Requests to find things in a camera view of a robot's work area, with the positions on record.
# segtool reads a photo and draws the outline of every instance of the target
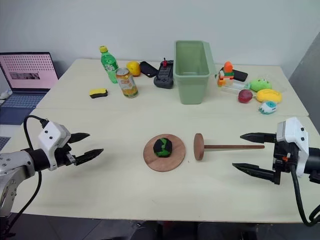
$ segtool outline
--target black cable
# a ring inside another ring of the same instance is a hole
[[[31,150],[34,150],[33,146],[32,146],[32,143],[31,143],[31,140],[30,140],[30,136],[29,136],[29,133],[28,133],[28,129],[27,129],[27,120],[29,118],[34,118],[34,119],[37,119],[40,121],[42,127],[44,128],[45,125],[49,122],[48,120],[46,119],[43,119],[43,118],[40,118],[38,116],[35,116],[35,115],[28,115],[24,118],[24,121],[23,121],[23,130],[24,130],[24,134],[25,134],[25,138],[28,142],[28,145],[29,145],[29,148]],[[15,215],[15,217],[13,218],[13,220],[10,222],[8,228],[6,229],[5,231],[5,236],[7,234],[9,234],[11,228],[13,227],[13,225],[16,223],[16,221],[19,219],[19,217],[22,215],[22,213],[26,210],[26,208],[32,203],[32,201],[35,199],[35,197],[37,196],[39,190],[40,190],[40,187],[41,187],[41,183],[42,183],[42,173],[41,171],[38,171],[38,184],[36,186],[36,189],[33,193],[33,195],[31,196],[30,200],[24,205],[24,207],[18,212],[17,215]]]
[[[299,187],[299,181],[296,173],[296,166],[295,165],[290,165],[290,171],[291,171],[291,176],[292,176],[292,181],[293,181],[293,186],[294,186],[294,193],[295,193],[295,200],[296,204],[298,206],[298,211],[300,214],[300,217],[303,221],[303,223],[308,226],[312,227],[317,223],[320,223],[320,205],[317,206],[312,213],[309,216],[310,222],[308,222],[305,211],[304,211],[304,206],[302,204],[302,199],[301,199],[301,194],[300,194],[300,187]]]

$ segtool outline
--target green plastic bin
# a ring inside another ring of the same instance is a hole
[[[174,43],[173,78],[182,104],[200,104],[208,79],[215,74],[217,70],[208,42],[179,40]]]

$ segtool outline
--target round wooden board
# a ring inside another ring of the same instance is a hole
[[[196,133],[194,135],[194,141],[193,141],[193,152],[194,157],[197,161],[201,161],[204,157],[205,153],[205,142],[204,137],[201,133]]]
[[[172,142],[172,153],[169,157],[158,157],[154,153],[154,144],[160,138]],[[144,147],[143,158],[149,168],[157,172],[168,172],[178,167],[184,160],[186,147],[181,139],[172,134],[160,134],[151,138]]]

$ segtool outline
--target pink screen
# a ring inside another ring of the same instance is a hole
[[[50,89],[58,81],[49,54],[0,55],[0,63],[12,88]]]

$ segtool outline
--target green bottle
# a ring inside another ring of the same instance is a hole
[[[108,52],[106,46],[100,47],[101,63],[105,71],[108,73],[109,79],[114,84],[118,83],[116,78],[116,70],[118,69],[117,60]]]

